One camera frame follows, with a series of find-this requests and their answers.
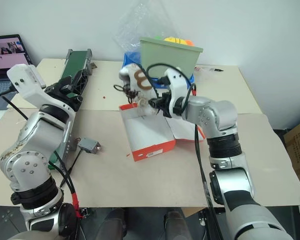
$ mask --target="laptop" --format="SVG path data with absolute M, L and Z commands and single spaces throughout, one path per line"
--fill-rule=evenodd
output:
M 16 64 L 32 64 L 24 44 L 18 34 L 0 36 L 0 93 L 11 84 L 7 71 Z M 16 92 L 5 95 L 11 101 Z M 0 110 L 7 109 L 7 102 L 0 97 Z

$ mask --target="red and white box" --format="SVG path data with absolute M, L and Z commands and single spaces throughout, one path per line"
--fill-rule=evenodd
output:
M 137 103 L 122 105 L 119 109 L 135 162 L 172 150 L 176 139 L 195 139 L 195 125 L 190 122 L 166 118 L 162 112 L 142 115 Z

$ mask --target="red cable tie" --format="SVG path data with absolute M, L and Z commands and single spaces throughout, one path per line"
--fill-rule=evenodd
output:
M 78 201 L 77 193 L 74 192 L 74 193 L 71 194 L 71 196 L 72 196 L 72 205 L 73 205 L 74 210 L 75 210 L 75 215 L 76 215 L 77 218 L 82 219 L 83 216 L 80 213 L 79 201 Z

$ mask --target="white wall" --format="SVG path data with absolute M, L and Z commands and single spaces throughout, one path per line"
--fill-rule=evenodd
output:
M 240 67 L 273 128 L 300 122 L 300 0 L 162 1 L 181 36 L 204 48 L 199 63 Z M 121 60 L 113 35 L 134 3 L 0 0 L 0 35 L 19 33 L 36 64 L 69 48 Z

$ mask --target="beige tabletop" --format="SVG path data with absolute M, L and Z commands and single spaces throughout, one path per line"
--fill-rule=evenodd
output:
M 203 185 L 193 142 L 178 140 L 175 148 L 134 162 L 118 105 L 127 102 L 112 85 L 120 83 L 121 62 L 96 61 L 75 119 L 72 134 L 102 144 L 98 154 L 83 152 L 71 177 L 83 207 L 205 207 Z M 52 84 L 62 73 L 63 59 L 43 59 L 38 70 Z M 219 66 L 224 72 L 197 72 L 198 95 L 232 101 L 240 113 L 238 134 L 246 153 L 255 185 L 255 200 L 265 206 L 300 205 L 300 183 L 289 156 L 268 119 L 261 111 L 236 66 Z M 26 115 L 37 111 L 18 99 L 13 100 Z M 17 139 L 25 120 L 9 109 L 0 121 L 0 154 Z M 206 176 L 212 170 L 207 142 L 201 144 Z M 52 171 L 57 183 L 61 176 Z M 71 196 L 65 187 L 65 201 Z M 0 205 L 10 206 L 12 190 L 0 171 Z

